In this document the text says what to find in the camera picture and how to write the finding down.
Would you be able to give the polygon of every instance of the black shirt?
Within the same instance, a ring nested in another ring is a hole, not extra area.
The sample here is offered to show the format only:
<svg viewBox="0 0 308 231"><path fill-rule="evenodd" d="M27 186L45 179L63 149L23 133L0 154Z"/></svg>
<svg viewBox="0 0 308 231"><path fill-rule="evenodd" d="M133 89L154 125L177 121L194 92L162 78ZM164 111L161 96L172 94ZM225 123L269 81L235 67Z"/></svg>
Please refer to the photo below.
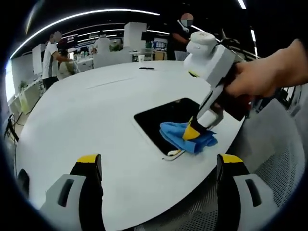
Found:
<svg viewBox="0 0 308 231"><path fill-rule="evenodd" d="M194 29L192 27L187 27L187 29L189 29L189 32L185 32L177 21L170 25L167 51L186 51L187 44L180 43L172 37L172 34L176 33L185 39L189 39L191 34L194 32Z"/></svg>

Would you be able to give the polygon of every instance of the oval table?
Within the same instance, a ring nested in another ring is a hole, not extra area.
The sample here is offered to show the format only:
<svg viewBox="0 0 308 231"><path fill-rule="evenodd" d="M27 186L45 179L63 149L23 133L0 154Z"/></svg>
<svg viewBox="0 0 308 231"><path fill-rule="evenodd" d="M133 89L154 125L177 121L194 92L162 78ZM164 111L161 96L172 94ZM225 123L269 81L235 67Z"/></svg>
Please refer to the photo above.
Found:
<svg viewBox="0 0 308 231"><path fill-rule="evenodd" d="M172 162L134 120L134 115L180 98L201 103L210 86L191 77L179 61L102 67L56 82L30 114L17 146L17 170L30 177L36 208L45 192L69 173L82 155L102 155L102 215L106 230L146 222L187 196L216 166L238 133L239 122L224 113L213 131L218 144Z"/></svg>

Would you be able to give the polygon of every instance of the blue cloth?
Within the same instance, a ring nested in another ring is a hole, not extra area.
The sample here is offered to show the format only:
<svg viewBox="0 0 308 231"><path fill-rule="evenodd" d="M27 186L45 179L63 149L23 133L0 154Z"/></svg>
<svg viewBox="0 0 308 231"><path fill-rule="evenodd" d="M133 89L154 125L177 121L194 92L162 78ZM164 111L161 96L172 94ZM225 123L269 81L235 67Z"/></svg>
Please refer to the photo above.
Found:
<svg viewBox="0 0 308 231"><path fill-rule="evenodd" d="M213 136L216 133L212 131L206 131L205 134L195 139L185 141L182 137L187 125L188 123L161 123L159 132L166 141L173 144L179 150L186 150L193 154L200 153L205 146L210 147L217 144L217 140Z"/></svg>

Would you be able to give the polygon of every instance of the black ceiling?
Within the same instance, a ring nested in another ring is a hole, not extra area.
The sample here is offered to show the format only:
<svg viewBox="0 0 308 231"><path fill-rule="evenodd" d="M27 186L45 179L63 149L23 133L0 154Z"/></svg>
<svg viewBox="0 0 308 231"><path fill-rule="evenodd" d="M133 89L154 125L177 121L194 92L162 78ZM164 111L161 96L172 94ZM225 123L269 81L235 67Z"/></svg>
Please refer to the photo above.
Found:
<svg viewBox="0 0 308 231"><path fill-rule="evenodd" d="M247 10L241 9L237 0L206 0L202 1L203 7L201 7L199 0L154 2L144 0L42 0L35 5L32 12L30 7L24 8L28 15L32 13L32 17L30 23L28 16L23 20L22 26L16 28L10 52L12 53L29 36L59 19L76 13L112 8L143 10L159 13L160 16L112 12L72 18L56 24L34 37L16 54L16 57L32 50L38 44L46 42L50 33L54 31L67 33L98 24L145 22L151 30L168 32L169 23L178 19L185 12L193 14L195 26L210 33L220 34L218 37L221 36L223 28L227 37L237 39L243 49L252 53L254 53L254 43L250 29L254 29L260 56L267 56L281 46L288 44L290 39L281 39L281 36L277 35L277 32L283 30L281 23L287 24L288 19L292 17L292 14L281 12L282 10L279 11L280 8L277 7L283 5L283 2L287 2L287 0L244 0L244 2ZM124 24L91 27L79 30L77 33L84 34L96 30L124 28Z"/></svg>

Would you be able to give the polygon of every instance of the person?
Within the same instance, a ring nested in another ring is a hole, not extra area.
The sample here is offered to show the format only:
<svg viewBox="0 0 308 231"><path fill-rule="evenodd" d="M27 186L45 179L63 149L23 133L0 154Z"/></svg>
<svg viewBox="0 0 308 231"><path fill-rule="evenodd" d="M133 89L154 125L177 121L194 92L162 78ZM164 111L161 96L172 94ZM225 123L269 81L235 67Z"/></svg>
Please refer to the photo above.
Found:
<svg viewBox="0 0 308 231"><path fill-rule="evenodd" d="M304 40L295 39L269 57L236 64L236 78L226 92L238 97L270 97L276 89L308 83L308 58Z"/></svg>
<svg viewBox="0 0 308 231"><path fill-rule="evenodd" d="M43 84L46 90L48 90L59 79L57 77L58 65L57 61L69 62L72 61L67 57L63 57L57 51L56 43L61 40L61 33L55 32L50 35L50 40L47 43L44 59L43 59Z"/></svg>
<svg viewBox="0 0 308 231"><path fill-rule="evenodd" d="M193 32L192 24L193 16L190 13L185 13L180 20L170 25L170 35L167 44L168 60L183 61L186 58L186 46Z"/></svg>
<svg viewBox="0 0 308 231"><path fill-rule="evenodd" d="M110 39L105 34L100 34L94 42L92 53L104 54L110 52Z"/></svg>
<svg viewBox="0 0 308 231"><path fill-rule="evenodd" d="M68 57L67 50L62 50L61 55L67 58ZM72 62L59 62L58 67L59 67L58 79L63 79L75 74Z"/></svg>

